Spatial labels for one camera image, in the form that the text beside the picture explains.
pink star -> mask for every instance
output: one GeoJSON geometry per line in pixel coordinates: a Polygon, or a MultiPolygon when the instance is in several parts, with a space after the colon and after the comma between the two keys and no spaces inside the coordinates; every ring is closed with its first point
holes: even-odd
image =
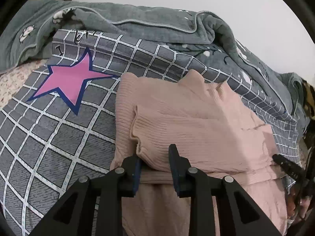
{"type": "Polygon", "coordinates": [[[70,109],[78,114],[86,83],[93,79],[112,78],[92,70],[92,54],[86,48],[82,57],[72,66],[48,66],[49,75],[29,100],[56,91],[70,109]]]}

gray checkered blanket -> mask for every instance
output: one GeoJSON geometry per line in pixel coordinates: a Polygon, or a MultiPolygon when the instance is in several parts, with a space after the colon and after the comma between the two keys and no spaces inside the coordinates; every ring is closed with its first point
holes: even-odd
{"type": "MultiPolygon", "coordinates": [[[[207,50],[212,49],[213,61],[226,65],[226,70],[142,39],[59,30],[47,64],[72,65],[86,47],[92,52],[94,71],[117,76],[132,72],[176,82],[195,69],[205,82],[227,81],[243,103],[271,125],[279,152],[299,162],[297,121],[281,102],[266,96],[260,85],[250,84],[240,68],[230,72],[228,68],[234,62],[219,45],[211,44],[207,50]],[[77,34],[82,38],[75,44],[77,34]]],[[[0,110],[0,203],[18,236],[29,234],[80,176],[95,178],[105,174],[114,157],[115,98],[120,78],[89,81],[76,116],[56,92],[28,101],[47,75],[47,66],[34,70],[22,89],[0,110]]],[[[286,181],[287,186],[290,184],[292,181],[286,181]]]]}

fleece blanket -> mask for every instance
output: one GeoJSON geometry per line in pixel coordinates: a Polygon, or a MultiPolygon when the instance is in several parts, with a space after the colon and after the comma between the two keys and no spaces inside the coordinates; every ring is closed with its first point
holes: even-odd
{"type": "MultiPolygon", "coordinates": [[[[0,110],[0,203],[16,235],[32,231],[80,176],[99,177],[109,170],[115,151],[115,99],[124,72],[177,82],[194,69],[206,83],[226,81],[248,108],[271,125],[279,153],[298,163],[297,121],[281,102],[250,84],[240,70],[226,72],[235,62],[223,47],[210,44],[209,49],[216,50],[212,59],[217,63],[205,65],[193,56],[139,38],[59,30],[47,62],[51,66],[34,70],[0,110]],[[78,110],[66,104],[65,89],[51,89],[34,98],[52,68],[74,66],[87,54],[92,71],[115,76],[85,82],[78,110]]],[[[287,187],[292,183],[284,182],[287,187]]]]}
{"type": "MultiPolygon", "coordinates": [[[[301,109],[302,79],[296,75],[290,77],[291,74],[282,77],[271,70],[236,41],[228,24],[210,11],[30,0],[23,5],[0,37],[0,74],[28,58],[49,58],[52,54],[51,39],[58,29],[123,34],[195,56],[206,66],[215,64],[216,69],[228,75],[244,75],[248,84],[263,91],[274,104],[283,106],[298,121],[298,137],[302,136],[308,124],[301,109]],[[224,51],[225,57],[217,59],[217,53],[221,51],[224,51]]],[[[80,38],[76,36],[74,44],[80,38]]]]}

folded pink garment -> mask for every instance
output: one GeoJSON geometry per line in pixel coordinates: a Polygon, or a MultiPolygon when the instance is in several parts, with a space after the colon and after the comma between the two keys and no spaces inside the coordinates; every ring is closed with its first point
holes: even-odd
{"type": "Polygon", "coordinates": [[[122,75],[111,168],[137,153],[156,170],[143,171],[136,197],[122,201],[129,235],[188,235],[189,200],[178,199],[172,187],[171,143],[207,174],[233,175],[284,232],[286,205],[283,188],[274,181],[280,173],[271,163],[277,152],[271,127],[245,107],[226,82],[205,84],[190,70],[178,83],[122,75]]]}

blue star border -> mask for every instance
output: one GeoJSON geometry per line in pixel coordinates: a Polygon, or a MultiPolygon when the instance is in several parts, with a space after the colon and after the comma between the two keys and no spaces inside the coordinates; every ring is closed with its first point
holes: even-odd
{"type": "Polygon", "coordinates": [[[89,71],[93,71],[93,72],[97,72],[97,71],[94,71],[93,70],[93,60],[92,60],[92,53],[90,51],[90,49],[88,47],[85,48],[84,50],[84,53],[83,55],[80,57],[80,59],[75,62],[73,65],[69,66],[69,65],[47,65],[48,67],[48,70],[49,70],[49,75],[47,76],[47,78],[41,83],[41,85],[37,88],[37,90],[32,94],[32,96],[27,100],[27,101],[31,101],[31,100],[34,100],[34,99],[37,99],[37,98],[40,98],[44,95],[47,95],[49,93],[52,93],[52,92],[57,92],[59,94],[59,96],[62,98],[62,100],[67,104],[67,106],[72,110],[72,112],[75,114],[75,115],[78,115],[79,113],[79,109],[80,109],[80,105],[81,105],[81,101],[82,101],[82,98],[83,98],[83,94],[84,94],[84,91],[85,91],[85,87],[86,87],[86,84],[88,81],[91,81],[91,80],[94,80],[94,79],[105,79],[105,78],[119,78],[120,76],[117,76],[117,75],[111,75],[111,74],[107,74],[106,75],[110,75],[110,76],[104,76],[104,77],[96,77],[96,78],[89,78],[89,79],[85,79],[81,85],[81,89],[80,89],[80,92],[79,92],[79,96],[78,96],[78,99],[77,99],[77,102],[76,104],[72,104],[72,102],[67,98],[67,96],[62,92],[62,90],[57,87],[57,88],[54,88],[52,90],[49,90],[47,92],[44,92],[38,96],[36,96],[36,93],[38,92],[38,90],[40,90],[40,88],[42,87],[42,85],[46,82],[46,80],[53,74],[53,71],[51,69],[52,66],[60,66],[60,67],[74,67],[75,65],[77,65],[78,63],[80,63],[84,57],[86,56],[86,54],[89,55],[89,71]]]}

